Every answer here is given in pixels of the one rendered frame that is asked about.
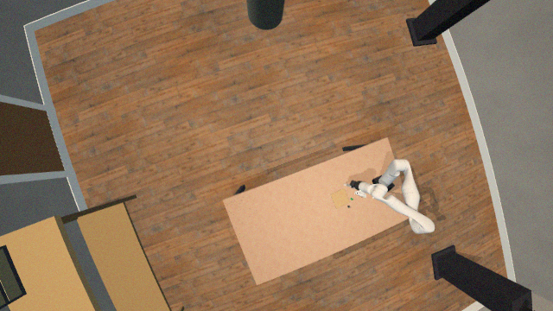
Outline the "tan square mat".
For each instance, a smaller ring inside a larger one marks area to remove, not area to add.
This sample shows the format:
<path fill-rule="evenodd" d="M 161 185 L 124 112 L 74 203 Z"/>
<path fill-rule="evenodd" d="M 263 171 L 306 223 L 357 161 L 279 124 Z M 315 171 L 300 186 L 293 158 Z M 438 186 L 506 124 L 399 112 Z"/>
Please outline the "tan square mat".
<path fill-rule="evenodd" d="M 338 192 L 335 192 L 335 193 L 331 194 L 331 197 L 333 199 L 333 202 L 334 202 L 334 205 L 335 205 L 336 209 L 341 207 L 341 206 L 344 206 L 347 203 L 349 203 L 349 199 L 347 197 L 345 188 L 341 189 Z"/>

